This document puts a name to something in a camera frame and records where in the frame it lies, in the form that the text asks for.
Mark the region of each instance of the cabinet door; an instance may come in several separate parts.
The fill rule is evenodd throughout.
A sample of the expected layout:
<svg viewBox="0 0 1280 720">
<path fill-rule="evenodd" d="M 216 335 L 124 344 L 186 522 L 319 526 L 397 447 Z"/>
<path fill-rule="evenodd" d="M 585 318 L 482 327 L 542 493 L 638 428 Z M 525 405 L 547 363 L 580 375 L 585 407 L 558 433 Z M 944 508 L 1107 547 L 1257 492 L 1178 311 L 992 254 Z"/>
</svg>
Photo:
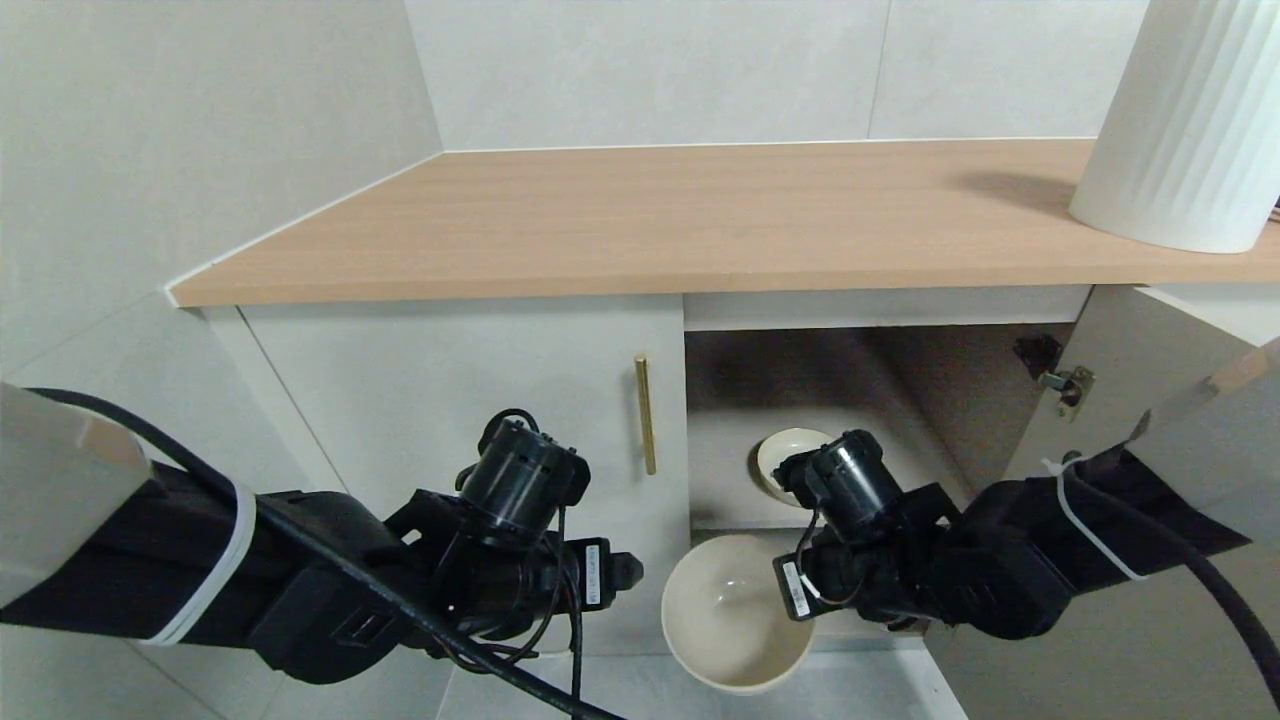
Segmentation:
<svg viewBox="0 0 1280 720">
<path fill-rule="evenodd" d="M 1097 382 L 1074 423 L 1046 393 L 1006 478 L 1043 475 L 1039 460 L 1124 441 L 1142 413 L 1253 346 L 1129 287 L 1098 287 L 1060 366 Z M 1248 546 L 1213 559 L 1272 632 L 1280 629 L 1280 555 Z M 934 624 L 925 635 L 969 717 L 1272 717 L 1244 644 L 1183 568 L 1071 601 L 1046 635 L 1019 642 Z"/>
<path fill-rule="evenodd" d="M 645 578 L 588 614 L 589 652 L 660 652 L 659 600 L 689 550 L 678 296 L 243 307 L 347 489 L 385 518 L 416 488 L 453 493 L 489 418 L 534 414 L 591 465 L 571 538 L 602 536 Z M 645 474 L 634 359 L 649 357 L 655 475 Z M 557 619 L 548 648 L 567 642 Z"/>
</svg>

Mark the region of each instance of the cabinet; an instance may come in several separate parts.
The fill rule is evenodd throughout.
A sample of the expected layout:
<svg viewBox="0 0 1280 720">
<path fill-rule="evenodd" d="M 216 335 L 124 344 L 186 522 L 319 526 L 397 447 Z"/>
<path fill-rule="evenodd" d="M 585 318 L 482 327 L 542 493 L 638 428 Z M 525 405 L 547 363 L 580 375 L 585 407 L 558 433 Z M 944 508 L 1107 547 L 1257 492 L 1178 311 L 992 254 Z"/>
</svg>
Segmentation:
<svg viewBox="0 0 1280 720">
<path fill-rule="evenodd" d="M 1097 374 L 1071 424 L 1046 397 L 1006 475 L 1103 450 L 1142 413 L 1239 359 L 1252 345 L 1158 291 L 1097 287 L 1061 363 Z M 1262 621 L 1280 628 L 1280 553 L 1247 546 L 1213 559 Z M 970 717 L 1272 717 L 1275 708 L 1221 610 L 1185 569 L 1075 598 L 1048 634 L 1010 643 L 934 625 L 925 644 Z"/>
<path fill-rule="evenodd" d="M 589 652 L 663 652 L 663 583 L 689 550 L 678 296 L 242 309 L 346 488 L 387 516 L 416 488 L 453 492 L 488 419 L 524 407 L 591 465 L 570 537 L 645 565 L 585 618 Z M 649 359 L 657 474 L 645 474 L 634 357 Z M 557 619 L 543 642 L 567 643 Z"/>
<path fill-rule="evenodd" d="M 987 288 L 992 302 L 950 324 L 960 296 L 913 306 L 929 293 L 887 301 L 890 291 L 820 302 L 780 293 L 740 296 L 745 304 L 622 296 L 242 311 L 335 474 L 378 514 L 415 488 L 451 489 L 499 409 L 526 407 L 576 446 L 593 483 L 570 511 L 571 536 L 609 537 L 645 562 L 645 580 L 614 610 L 588 616 L 589 652 L 627 653 L 666 651 L 658 600 L 691 528 L 768 529 L 781 546 L 794 542 L 783 534 L 797 534 L 808 514 L 753 487 L 748 470 L 753 446 L 777 429 L 870 427 L 904 486 L 941 480 L 964 503 L 995 480 L 1041 473 L 1041 457 L 1123 439 L 1146 407 L 1249 347 L 1158 291 L 1098 286 L 1078 314 L 1080 290 L 1032 310 Z M 1074 423 L 1011 352 L 1016 338 L 1039 334 L 1065 343 L 1059 366 L 1097 374 Z M 637 352 L 649 357 L 655 475 L 644 469 Z M 1221 559 L 1280 626 L 1275 562 L 1252 547 Z M 878 632 L 836 625 L 831 634 Z M 567 637 L 553 628 L 548 647 Z M 1266 708 L 1225 619 L 1176 570 L 1078 598 L 1043 638 L 933 626 L 924 639 L 973 717 Z"/>
</svg>

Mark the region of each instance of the white bowl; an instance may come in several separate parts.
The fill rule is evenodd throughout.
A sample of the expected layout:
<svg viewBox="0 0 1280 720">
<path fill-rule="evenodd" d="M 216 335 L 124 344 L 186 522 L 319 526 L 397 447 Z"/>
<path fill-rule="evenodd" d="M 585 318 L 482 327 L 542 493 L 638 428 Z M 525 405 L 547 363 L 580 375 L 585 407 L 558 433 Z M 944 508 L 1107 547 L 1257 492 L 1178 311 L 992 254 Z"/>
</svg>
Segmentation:
<svg viewBox="0 0 1280 720">
<path fill-rule="evenodd" d="M 769 497 L 785 502 L 792 507 L 800 507 L 800 501 L 794 495 L 782 489 L 782 486 L 773 479 L 773 470 L 782 465 L 782 461 L 792 455 L 818 450 L 836 438 L 819 430 L 808 428 L 787 428 L 778 430 L 760 442 L 755 451 L 756 478 Z"/>
<path fill-rule="evenodd" d="M 662 591 L 662 634 L 690 675 L 726 693 L 756 694 L 800 666 L 814 624 L 787 618 L 776 555 L 759 538 L 721 536 L 676 565 Z"/>
</svg>

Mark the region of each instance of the white vase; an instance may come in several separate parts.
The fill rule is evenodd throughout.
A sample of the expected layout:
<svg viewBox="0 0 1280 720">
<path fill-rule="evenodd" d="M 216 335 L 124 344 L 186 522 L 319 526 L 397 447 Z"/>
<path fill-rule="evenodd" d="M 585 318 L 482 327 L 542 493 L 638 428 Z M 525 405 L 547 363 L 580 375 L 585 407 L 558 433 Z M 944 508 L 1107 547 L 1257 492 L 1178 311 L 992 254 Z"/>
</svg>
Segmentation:
<svg viewBox="0 0 1280 720">
<path fill-rule="evenodd" d="M 1151 0 L 1070 213 L 1244 252 L 1280 196 L 1280 0 Z"/>
</svg>

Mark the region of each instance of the barcode label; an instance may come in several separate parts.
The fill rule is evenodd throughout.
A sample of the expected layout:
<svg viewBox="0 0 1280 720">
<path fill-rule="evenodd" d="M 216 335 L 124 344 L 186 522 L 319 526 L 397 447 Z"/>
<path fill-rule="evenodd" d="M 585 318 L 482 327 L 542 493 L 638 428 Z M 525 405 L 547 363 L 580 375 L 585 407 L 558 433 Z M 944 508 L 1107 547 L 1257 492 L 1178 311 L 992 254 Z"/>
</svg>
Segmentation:
<svg viewBox="0 0 1280 720">
<path fill-rule="evenodd" d="M 804 596 L 804 587 L 800 585 L 800 573 L 796 570 L 796 564 L 785 564 L 782 575 L 787 579 L 787 589 L 791 591 L 791 602 L 796 606 L 796 616 L 809 615 L 809 600 Z"/>
<path fill-rule="evenodd" d="M 586 603 L 600 603 L 600 546 L 586 546 Z"/>
</svg>

